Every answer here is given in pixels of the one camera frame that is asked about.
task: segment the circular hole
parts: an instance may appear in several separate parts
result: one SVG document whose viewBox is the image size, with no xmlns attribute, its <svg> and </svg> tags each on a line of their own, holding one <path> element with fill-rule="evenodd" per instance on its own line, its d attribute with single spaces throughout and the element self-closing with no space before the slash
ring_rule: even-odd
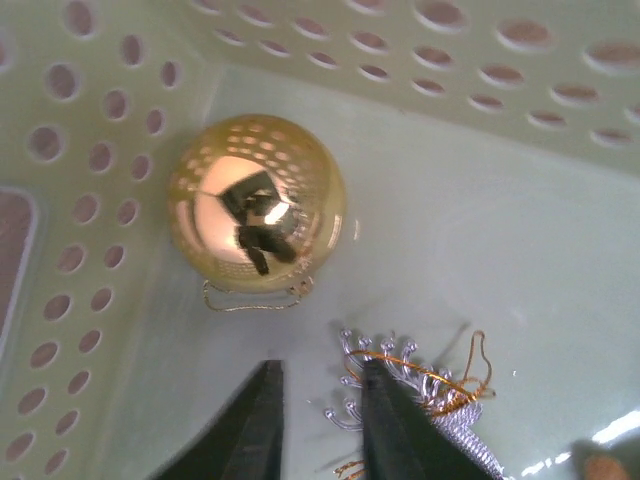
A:
<svg viewBox="0 0 640 480">
<path fill-rule="evenodd" d="M 631 143 L 631 135 L 615 128 L 600 128 L 590 133 L 591 139 L 603 147 L 625 147 Z"/>
<path fill-rule="evenodd" d="M 151 172 L 151 158 L 148 155 L 138 155 L 131 164 L 131 176 L 134 180 L 144 180 Z"/>
<path fill-rule="evenodd" d="M 69 455 L 69 451 L 66 449 L 58 450 L 53 456 L 47 461 L 47 464 L 44 466 L 44 474 L 45 475 L 53 475 L 58 470 L 60 470 L 64 466 L 64 462 L 67 461 L 67 457 Z"/>
<path fill-rule="evenodd" d="M 137 35 L 127 35 L 120 46 L 122 60 L 130 67 L 142 63 L 142 40 Z"/>
<path fill-rule="evenodd" d="M 439 48 L 426 46 L 416 47 L 413 53 L 418 62 L 430 68 L 445 70 L 453 65 L 451 56 Z"/>
<path fill-rule="evenodd" d="M 113 157 L 113 148 L 108 143 L 97 143 L 89 152 L 89 169 L 94 173 L 105 172 L 113 163 Z"/>
<path fill-rule="evenodd" d="M 7 447 L 7 450 L 4 452 L 4 458 L 9 463 L 19 460 L 25 453 L 27 453 L 34 440 L 35 435 L 31 432 L 23 433 L 19 437 L 14 438 Z"/>
<path fill-rule="evenodd" d="M 240 8 L 238 8 L 238 13 L 247 22 L 253 23 L 254 25 L 258 25 L 260 27 L 270 27 L 273 25 L 271 20 L 269 20 L 269 17 L 267 17 L 262 10 L 254 7 L 253 5 L 241 5 Z"/>
<path fill-rule="evenodd" d="M 527 19 L 501 22 L 498 25 L 498 38 L 507 47 L 523 52 L 547 50 L 553 44 L 547 27 Z"/>
<path fill-rule="evenodd" d="M 87 193 L 76 200 L 71 215 L 78 223 L 88 223 L 97 215 L 98 206 L 97 197 Z"/>
<path fill-rule="evenodd" d="M 306 17 L 296 18 L 293 24 L 300 33 L 311 38 L 322 40 L 327 38 L 327 31 L 315 20 Z"/>
<path fill-rule="evenodd" d="M 113 292 L 109 287 L 104 287 L 98 290 L 91 298 L 91 310 L 94 312 L 101 312 L 111 302 Z"/>
<path fill-rule="evenodd" d="M 557 113 L 547 112 L 544 110 L 535 110 L 529 112 L 529 122 L 537 127 L 557 130 L 567 126 L 567 121 Z"/>
<path fill-rule="evenodd" d="M 551 92 L 558 103 L 572 107 L 593 105 L 600 97 L 594 88 L 570 83 L 556 85 Z"/>
<path fill-rule="evenodd" d="M 136 216 L 138 215 L 138 210 L 138 202 L 136 202 L 135 200 L 126 200 L 118 208 L 118 213 L 116 214 L 118 223 L 123 226 L 129 225 L 135 220 Z"/>
<path fill-rule="evenodd" d="M 640 103 L 629 107 L 625 110 L 625 113 L 629 120 L 634 123 L 640 124 Z"/>
<path fill-rule="evenodd" d="M 274 130 L 273 132 L 271 132 L 271 138 L 277 140 L 278 142 L 284 142 L 287 140 L 287 136 L 278 130 Z"/>
<path fill-rule="evenodd" d="M 38 127 L 29 135 L 29 150 L 40 161 L 50 162 L 62 153 L 62 138 L 57 129 Z"/>
<path fill-rule="evenodd" d="M 260 125 L 259 123 L 252 123 L 251 125 L 249 125 L 249 131 L 254 133 L 260 133 L 264 131 L 264 126 Z"/>
<path fill-rule="evenodd" d="M 386 70 L 376 67 L 375 65 L 362 65 L 360 67 L 360 72 L 368 79 L 375 80 L 377 82 L 386 82 L 389 80 L 389 74 Z"/>
<path fill-rule="evenodd" d="M 64 24 L 79 37 L 91 35 L 95 29 L 93 15 L 86 2 L 72 0 L 64 9 Z"/>
<path fill-rule="evenodd" d="M 244 45 L 244 41 L 242 41 L 242 39 L 238 35 L 236 35 L 230 30 L 225 30 L 223 28 L 216 28 L 214 29 L 214 32 L 216 33 L 216 35 L 218 35 L 218 38 L 220 38 L 220 40 L 227 42 L 230 45 L 235 45 L 235 46 Z"/>
<path fill-rule="evenodd" d="M 415 7 L 418 19 L 434 30 L 457 33 L 467 25 L 465 15 L 450 2 L 415 0 Z"/>
<path fill-rule="evenodd" d="M 104 113 L 111 120 L 122 120 L 127 114 L 128 103 L 127 95 L 122 90 L 112 90 L 104 97 Z"/>
<path fill-rule="evenodd" d="M 165 62 L 160 70 L 160 79 L 165 87 L 175 87 L 178 84 L 178 64 L 175 62 Z"/>
<path fill-rule="evenodd" d="M 419 78 L 413 81 L 413 87 L 420 93 L 432 97 L 441 97 L 444 95 L 444 87 L 433 80 Z"/>
<path fill-rule="evenodd" d="M 67 386 L 67 392 L 69 392 L 69 395 L 76 395 L 80 393 L 82 390 L 84 390 L 84 388 L 89 383 L 90 377 L 91 375 L 86 370 L 83 370 L 77 373 L 71 379 L 71 381 L 69 382 L 69 385 Z"/>
<path fill-rule="evenodd" d="M 49 93 L 58 100 L 68 100 L 78 92 L 76 74 L 69 65 L 52 65 L 47 70 L 45 81 Z"/>
<path fill-rule="evenodd" d="M 78 350 L 82 353 L 91 353 L 98 346 L 98 343 L 100 343 L 100 338 L 102 338 L 100 330 L 91 330 L 90 332 L 87 332 L 80 339 Z"/>
<path fill-rule="evenodd" d="M 319 65 L 324 68 L 336 69 L 338 68 L 338 63 L 333 59 L 333 57 L 327 55 L 322 52 L 313 52 L 309 54 L 309 60 L 311 60 L 316 65 Z"/>
<path fill-rule="evenodd" d="M 261 40 L 260 46 L 276 57 L 288 57 L 289 50 L 287 50 L 283 45 L 280 45 L 278 42 L 274 42 L 272 40 Z"/>
<path fill-rule="evenodd" d="M 585 52 L 589 65 L 610 74 L 640 71 L 640 45 L 627 41 L 595 44 Z"/>
<path fill-rule="evenodd" d="M 497 87 L 514 88 L 524 83 L 524 77 L 518 70 L 505 65 L 488 65 L 480 72 L 486 82 Z"/>
<path fill-rule="evenodd" d="M 165 115 L 157 108 L 151 110 L 147 115 L 147 131 L 150 135 L 158 135 L 164 129 Z"/>
<path fill-rule="evenodd" d="M 33 413 L 42 403 L 47 396 L 47 391 L 42 388 L 34 388 L 30 392 L 26 393 L 20 402 L 18 403 L 18 413 L 20 415 L 29 415 Z"/>
<path fill-rule="evenodd" d="M 78 410 L 71 410 L 66 413 L 56 424 L 56 435 L 61 437 L 69 433 L 71 429 L 76 426 L 76 423 L 78 423 L 79 417 L 80 412 L 78 412 Z"/>
<path fill-rule="evenodd" d="M 500 100 L 483 94 L 471 95 L 469 103 L 477 109 L 488 113 L 497 113 L 504 108 L 504 104 Z"/>
<path fill-rule="evenodd" d="M 69 245 L 62 250 L 58 258 L 58 270 L 64 273 L 76 271 L 84 260 L 84 248 L 80 245 Z"/>
<path fill-rule="evenodd" d="M 104 254 L 104 265 L 107 268 L 116 268 L 124 258 L 124 248 L 120 245 L 113 245 Z"/>
<path fill-rule="evenodd" d="M 384 13 L 384 0 L 347 0 L 347 4 L 361 13 L 370 15 Z"/>
<path fill-rule="evenodd" d="M 44 306 L 44 318 L 50 322 L 62 318 L 71 307 L 71 297 L 69 295 L 56 295 Z"/>
<path fill-rule="evenodd" d="M 387 42 L 371 32 L 355 32 L 351 39 L 357 46 L 371 53 L 383 53 L 387 50 Z"/>
<path fill-rule="evenodd" d="M 36 348 L 31 354 L 29 365 L 31 368 L 44 368 L 53 362 L 58 354 L 56 342 L 46 342 Z"/>
<path fill-rule="evenodd" d="M 220 13 L 220 0 L 193 0 L 193 4 L 205 13 Z"/>
</svg>

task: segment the wire ornament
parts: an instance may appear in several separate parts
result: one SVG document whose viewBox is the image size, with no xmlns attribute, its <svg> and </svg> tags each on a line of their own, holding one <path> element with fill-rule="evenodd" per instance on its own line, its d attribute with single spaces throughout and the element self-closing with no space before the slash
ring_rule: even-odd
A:
<svg viewBox="0 0 640 480">
<path fill-rule="evenodd" d="M 366 336 L 360 336 L 356 342 L 352 340 L 353 333 L 344 329 L 340 332 L 340 341 L 344 351 L 345 369 L 348 375 L 340 379 L 340 383 L 347 387 L 362 388 L 361 380 L 353 367 L 364 368 L 364 362 L 373 358 L 383 361 L 391 376 L 400 384 L 405 385 L 411 393 L 413 401 L 419 405 L 438 431 L 458 447 L 467 457 L 496 480 L 503 480 L 503 467 L 491 453 L 482 440 L 471 430 L 471 427 L 482 415 L 481 398 L 495 397 L 495 391 L 489 387 L 492 377 L 491 362 L 484 350 L 485 334 L 478 330 L 471 337 L 469 357 L 462 379 L 455 381 L 453 373 L 442 368 L 435 371 L 432 367 L 417 365 L 410 361 L 411 355 L 418 349 L 418 344 L 407 340 L 401 348 L 399 357 L 393 356 L 396 342 L 393 338 L 384 339 L 380 343 L 382 352 L 370 349 L 373 341 Z M 479 341 L 480 356 L 487 367 L 484 380 L 470 376 L 471 365 Z M 468 385 L 475 384 L 470 390 Z M 337 418 L 335 409 L 327 408 L 324 415 L 333 424 L 343 430 L 362 431 L 362 415 L 355 399 L 344 400 L 343 407 L 351 422 Z M 362 461 L 350 462 L 334 470 L 338 478 L 342 478 L 348 470 L 363 465 Z M 364 469 L 357 470 L 343 480 L 355 480 L 365 473 Z"/>
</svg>

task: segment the plastic basket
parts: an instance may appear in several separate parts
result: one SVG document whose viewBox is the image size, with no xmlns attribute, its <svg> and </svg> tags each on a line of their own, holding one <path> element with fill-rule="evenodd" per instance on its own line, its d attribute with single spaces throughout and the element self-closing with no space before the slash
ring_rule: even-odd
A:
<svg viewBox="0 0 640 480">
<path fill-rule="evenodd" d="M 339 326 L 456 367 L 467 323 L 499 395 L 476 432 L 515 477 L 573 478 L 576 441 L 638 426 L 639 22 L 633 0 L 2 2 L 2 478 L 145 478 L 283 358 L 285 477 L 330 479 L 358 448 L 322 416 Z M 245 113 L 320 138 L 350 213 L 300 306 L 212 314 L 166 188 Z"/>
</svg>

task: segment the gold christmas ornament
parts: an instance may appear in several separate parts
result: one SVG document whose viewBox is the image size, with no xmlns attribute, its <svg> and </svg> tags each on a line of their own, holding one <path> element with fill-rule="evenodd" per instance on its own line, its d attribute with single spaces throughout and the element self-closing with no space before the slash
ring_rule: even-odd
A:
<svg viewBox="0 0 640 480">
<path fill-rule="evenodd" d="M 327 149 L 282 118 L 245 115 L 207 128 L 169 185 L 174 244 L 202 274 L 216 311 L 282 309 L 310 292 L 334 250 L 346 209 L 344 183 Z M 286 305 L 215 307 L 230 293 L 288 291 Z"/>
</svg>

